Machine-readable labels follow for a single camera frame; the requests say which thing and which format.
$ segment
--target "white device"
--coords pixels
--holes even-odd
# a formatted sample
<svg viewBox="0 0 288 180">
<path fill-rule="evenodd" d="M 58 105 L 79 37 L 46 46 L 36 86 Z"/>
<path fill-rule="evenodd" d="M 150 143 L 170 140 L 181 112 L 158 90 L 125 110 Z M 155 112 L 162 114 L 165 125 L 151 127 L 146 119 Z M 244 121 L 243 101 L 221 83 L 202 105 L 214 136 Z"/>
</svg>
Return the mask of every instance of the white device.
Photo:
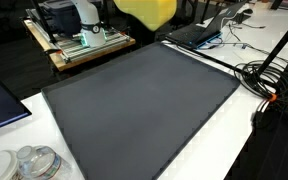
<svg viewBox="0 0 288 180">
<path fill-rule="evenodd" d="M 81 42 L 85 47 L 96 47 L 105 44 L 104 29 L 98 17 L 96 7 L 88 0 L 71 0 L 81 18 Z"/>
</svg>

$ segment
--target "gray mat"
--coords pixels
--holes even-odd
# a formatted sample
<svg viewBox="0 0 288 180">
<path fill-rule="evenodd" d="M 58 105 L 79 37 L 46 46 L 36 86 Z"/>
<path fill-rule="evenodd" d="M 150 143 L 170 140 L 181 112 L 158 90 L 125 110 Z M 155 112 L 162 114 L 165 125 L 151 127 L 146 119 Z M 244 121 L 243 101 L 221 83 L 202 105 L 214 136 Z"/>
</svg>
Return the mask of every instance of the gray mat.
<svg viewBox="0 0 288 180">
<path fill-rule="evenodd" d="M 155 43 L 43 94 L 86 179 L 148 180 L 163 172 L 238 85 Z"/>
</svg>

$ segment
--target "wire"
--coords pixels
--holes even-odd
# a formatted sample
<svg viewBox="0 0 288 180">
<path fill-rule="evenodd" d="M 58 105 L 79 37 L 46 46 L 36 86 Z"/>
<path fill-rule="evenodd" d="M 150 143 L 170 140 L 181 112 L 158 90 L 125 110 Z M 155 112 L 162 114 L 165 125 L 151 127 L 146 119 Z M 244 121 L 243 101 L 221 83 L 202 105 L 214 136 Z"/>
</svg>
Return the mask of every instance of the wire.
<svg viewBox="0 0 288 180">
<path fill-rule="evenodd" d="M 222 19 L 222 21 L 221 21 L 221 29 L 223 28 L 223 23 L 224 23 L 224 20 L 225 20 L 225 19 L 226 19 L 226 20 L 234 19 L 234 18 L 236 17 L 236 15 L 237 15 L 237 12 L 234 14 L 233 17 L 224 17 L 224 18 Z"/>
<path fill-rule="evenodd" d="M 220 43 L 220 44 L 223 44 L 223 45 L 226 45 L 226 44 L 232 44 L 232 45 L 241 44 L 241 45 L 243 45 L 245 48 L 246 48 L 246 47 L 249 47 L 249 48 L 251 48 L 251 49 L 253 49 L 253 50 L 256 50 L 256 51 L 259 51 L 259 52 L 261 52 L 261 53 L 263 53 L 263 54 L 266 54 L 266 55 L 269 55 L 269 54 L 270 54 L 269 52 L 267 52 L 267 51 L 265 51 L 265 50 L 262 50 L 262 49 L 255 48 L 254 46 L 252 46 L 252 45 L 250 45 L 250 44 L 248 44 L 248 43 L 243 43 L 243 42 L 225 43 L 225 42 L 222 42 L 222 43 Z M 284 58 L 281 58 L 281 57 L 279 57 L 279 56 L 276 56 L 276 58 L 278 58 L 278 59 L 280 59 L 280 60 L 288 63 L 288 60 L 286 60 L 286 59 L 284 59 Z"/>
<path fill-rule="evenodd" d="M 197 50 L 210 50 L 210 49 L 214 49 L 214 48 L 216 48 L 216 47 L 219 47 L 220 45 L 222 45 L 223 39 L 222 39 L 222 38 L 217 38 L 217 39 L 219 39 L 220 42 L 217 43 L 216 45 L 212 45 L 212 46 L 210 46 L 210 47 L 208 47 L 208 48 L 199 48 L 199 49 L 197 49 Z"/>
<path fill-rule="evenodd" d="M 250 27 L 250 28 L 257 28 L 257 29 L 264 29 L 266 28 L 266 26 L 251 26 L 251 25 L 248 25 L 248 24 L 245 24 L 245 23 L 242 23 L 244 26 L 247 26 L 247 27 Z"/>
<path fill-rule="evenodd" d="M 273 62 L 272 64 L 275 67 L 269 66 L 260 77 L 257 70 L 262 63 L 262 60 L 258 60 L 247 64 L 239 64 L 236 67 L 242 66 L 242 71 L 234 71 L 234 76 L 250 92 L 266 99 L 266 102 L 260 106 L 259 111 L 262 112 L 267 103 L 272 104 L 272 108 L 277 111 L 284 111 L 285 106 L 288 106 L 288 72 L 281 71 L 279 68 L 283 69 L 283 67 Z M 271 91 L 263 79 L 268 79 L 271 82 L 270 86 L 276 92 Z"/>
<path fill-rule="evenodd" d="M 233 31 L 233 33 L 235 33 L 235 31 L 236 31 L 236 28 L 234 26 L 232 26 L 232 31 Z M 228 42 L 232 37 L 233 37 L 233 34 L 231 34 L 231 32 L 227 33 L 226 38 L 224 39 L 224 43 Z"/>
<path fill-rule="evenodd" d="M 197 55 L 197 54 L 194 54 L 194 53 L 192 53 L 192 52 L 190 52 L 190 51 L 187 51 L 186 49 L 184 49 L 184 48 L 182 48 L 182 47 L 180 47 L 180 46 L 178 46 L 178 45 L 176 45 L 176 47 L 177 47 L 177 49 L 182 50 L 182 51 L 185 51 L 186 53 L 191 54 L 191 55 L 193 55 L 193 56 L 202 57 L 202 56 L 199 56 L 199 55 Z"/>
<path fill-rule="evenodd" d="M 231 34 L 239 41 L 241 42 L 241 39 L 239 37 L 237 37 L 237 35 L 232 31 L 231 25 L 228 25 L 228 28 L 230 29 Z"/>
</svg>

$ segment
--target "white table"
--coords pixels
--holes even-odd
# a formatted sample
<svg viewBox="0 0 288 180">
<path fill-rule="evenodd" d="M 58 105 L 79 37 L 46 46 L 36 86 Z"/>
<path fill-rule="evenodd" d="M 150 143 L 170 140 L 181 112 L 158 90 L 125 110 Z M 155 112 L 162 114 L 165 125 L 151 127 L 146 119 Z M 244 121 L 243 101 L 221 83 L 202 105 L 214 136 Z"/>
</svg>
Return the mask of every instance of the white table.
<svg viewBox="0 0 288 180">
<path fill-rule="evenodd" d="M 277 23 L 281 19 L 284 19 L 283 24 Z M 252 23 L 254 26 L 267 26 L 264 30 L 245 27 L 243 30 L 237 30 L 236 34 L 243 42 L 270 51 L 288 29 L 288 11 L 255 10 L 255 16 L 245 23 Z M 224 28 L 223 32 L 225 36 L 227 29 Z M 205 53 L 219 59 L 222 58 L 234 65 L 243 62 L 239 57 L 241 55 L 236 55 L 235 51 L 240 51 L 240 49 L 226 45 L 222 49 L 213 49 L 205 51 Z M 282 52 L 283 54 L 281 53 L 280 56 L 288 59 L 288 48 Z M 198 60 L 232 73 L 229 69 L 208 60 Z M 159 179 L 223 179 L 252 132 L 252 114 L 260 102 L 262 102 L 261 98 L 254 96 L 243 87 L 239 87 L 175 158 Z M 25 145 L 50 146 L 72 165 L 72 179 L 83 179 L 81 171 L 77 167 L 42 95 L 39 93 L 27 98 L 23 100 L 23 103 L 33 115 L 0 128 L 0 151 L 6 149 L 17 151 Z"/>
</svg>

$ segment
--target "clear plastic container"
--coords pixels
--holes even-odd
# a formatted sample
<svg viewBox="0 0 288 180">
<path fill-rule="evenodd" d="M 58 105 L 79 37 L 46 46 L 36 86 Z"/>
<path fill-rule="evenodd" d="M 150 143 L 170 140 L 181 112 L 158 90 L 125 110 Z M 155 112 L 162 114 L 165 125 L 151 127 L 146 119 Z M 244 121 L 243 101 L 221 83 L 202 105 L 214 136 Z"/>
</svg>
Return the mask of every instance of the clear plastic container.
<svg viewBox="0 0 288 180">
<path fill-rule="evenodd" d="M 71 166 L 47 146 L 25 146 L 17 152 L 19 172 L 24 179 L 70 179 Z"/>
</svg>

